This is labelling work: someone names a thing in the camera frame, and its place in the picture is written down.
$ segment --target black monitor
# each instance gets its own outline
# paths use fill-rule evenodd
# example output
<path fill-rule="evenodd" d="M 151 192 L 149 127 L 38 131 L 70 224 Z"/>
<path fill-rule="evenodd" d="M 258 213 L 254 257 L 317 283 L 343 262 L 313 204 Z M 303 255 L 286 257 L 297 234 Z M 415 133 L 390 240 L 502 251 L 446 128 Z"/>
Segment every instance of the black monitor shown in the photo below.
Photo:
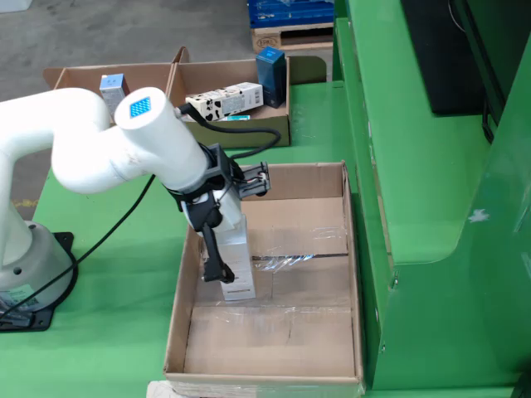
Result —
<path fill-rule="evenodd" d="M 496 123 L 531 32 L 531 0 L 455 0 Z"/>
<path fill-rule="evenodd" d="M 402 0 L 431 110 L 498 123 L 531 32 L 531 0 Z"/>

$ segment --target cardboard tray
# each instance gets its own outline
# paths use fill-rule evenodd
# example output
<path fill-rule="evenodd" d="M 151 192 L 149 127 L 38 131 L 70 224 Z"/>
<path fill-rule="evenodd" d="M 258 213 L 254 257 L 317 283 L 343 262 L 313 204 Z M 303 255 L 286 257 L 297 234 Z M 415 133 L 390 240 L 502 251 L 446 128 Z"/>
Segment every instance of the cardboard tray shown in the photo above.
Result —
<path fill-rule="evenodd" d="M 291 144 L 290 86 L 326 81 L 326 63 L 316 56 L 288 57 L 287 98 L 278 109 L 262 106 L 252 109 L 251 120 L 214 122 L 229 128 L 269 127 L 279 130 L 282 139 L 277 146 Z M 190 63 L 186 47 L 181 47 L 172 62 L 123 64 L 112 66 L 77 66 L 46 68 L 42 75 L 51 89 L 81 87 L 101 96 L 102 75 L 124 73 L 131 91 L 152 86 L 161 89 L 173 106 L 185 103 L 186 95 L 200 94 L 249 81 L 258 82 L 256 60 Z M 224 148 L 257 147 L 271 140 L 267 133 L 224 134 L 187 122 L 195 138 L 205 145 L 220 143 Z"/>
<path fill-rule="evenodd" d="M 270 165 L 272 189 L 242 203 L 257 297 L 225 302 L 201 281 L 190 228 L 164 375 L 185 396 L 363 393 L 348 173 L 343 163 Z"/>

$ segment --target blue crate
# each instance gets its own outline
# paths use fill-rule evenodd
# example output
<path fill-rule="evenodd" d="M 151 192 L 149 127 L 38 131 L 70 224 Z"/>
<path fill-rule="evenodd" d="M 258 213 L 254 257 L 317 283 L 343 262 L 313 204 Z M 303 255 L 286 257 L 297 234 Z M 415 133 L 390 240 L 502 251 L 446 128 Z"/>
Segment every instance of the blue crate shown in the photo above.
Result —
<path fill-rule="evenodd" d="M 311 0 L 248 0 L 251 27 L 282 27 L 334 21 L 331 2 Z"/>

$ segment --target wooden pallet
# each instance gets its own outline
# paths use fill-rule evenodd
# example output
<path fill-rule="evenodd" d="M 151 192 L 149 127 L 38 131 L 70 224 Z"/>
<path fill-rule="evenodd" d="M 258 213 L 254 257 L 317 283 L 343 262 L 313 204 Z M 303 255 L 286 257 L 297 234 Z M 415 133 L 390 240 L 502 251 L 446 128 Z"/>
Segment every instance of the wooden pallet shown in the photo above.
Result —
<path fill-rule="evenodd" d="M 334 24 L 313 23 L 289 27 L 261 27 L 251 29 L 252 46 L 258 54 L 270 46 L 281 50 L 304 50 L 331 47 Z"/>

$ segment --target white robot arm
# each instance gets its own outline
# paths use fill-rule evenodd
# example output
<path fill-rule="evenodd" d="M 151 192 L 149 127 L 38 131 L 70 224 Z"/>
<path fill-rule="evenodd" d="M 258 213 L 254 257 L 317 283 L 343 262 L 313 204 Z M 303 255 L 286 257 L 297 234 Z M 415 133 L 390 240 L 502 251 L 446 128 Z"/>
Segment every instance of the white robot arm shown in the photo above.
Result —
<path fill-rule="evenodd" d="M 200 146 L 178 116 L 164 92 L 155 88 L 128 95 L 111 128 L 104 101 L 88 90 L 54 90 L 0 103 L 0 307 L 2 301 L 4 307 L 16 302 L 10 303 L 2 292 L 21 285 L 34 291 L 71 264 L 54 249 L 53 260 L 36 269 L 25 265 L 27 270 L 12 276 L 20 269 L 17 264 L 25 264 L 36 239 L 10 203 L 13 165 L 26 154 L 50 147 L 57 180 L 73 192 L 102 192 L 145 174 L 156 175 L 205 237 L 211 263 L 205 264 L 204 279 L 234 280 L 221 260 L 216 235 L 241 228 L 240 200 L 266 193 L 267 166 L 261 163 L 244 173 L 219 145 Z M 247 183 L 254 180 L 258 183 Z M 23 309 L 50 305 L 67 285 L 66 277 L 65 283 L 56 284 L 56 292 L 39 294 Z"/>

